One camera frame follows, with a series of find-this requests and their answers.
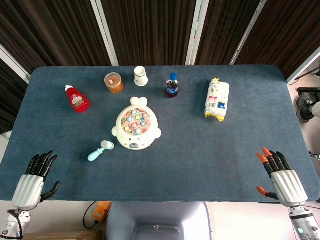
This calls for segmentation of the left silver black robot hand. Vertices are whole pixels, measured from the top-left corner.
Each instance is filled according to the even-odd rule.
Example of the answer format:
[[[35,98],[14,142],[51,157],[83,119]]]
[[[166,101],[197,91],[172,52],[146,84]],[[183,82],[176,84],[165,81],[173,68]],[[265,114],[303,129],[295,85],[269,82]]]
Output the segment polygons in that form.
[[[52,155],[49,151],[41,155],[35,155],[29,162],[25,174],[23,174],[15,189],[12,205],[21,211],[31,211],[35,209],[39,203],[53,197],[60,187],[57,181],[53,188],[43,193],[44,184],[48,178],[57,155]]]

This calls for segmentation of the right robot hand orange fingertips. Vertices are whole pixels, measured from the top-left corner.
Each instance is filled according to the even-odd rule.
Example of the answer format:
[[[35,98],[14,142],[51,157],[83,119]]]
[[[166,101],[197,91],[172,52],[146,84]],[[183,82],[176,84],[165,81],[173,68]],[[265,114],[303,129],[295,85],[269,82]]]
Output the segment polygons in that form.
[[[263,147],[256,155],[264,166],[275,192],[269,192],[262,186],[257,191],[266,198],[278,200],[283,206],[293,208],[304,205],[308,196],[295,170],[287,158],[279,151],[274,152]]]

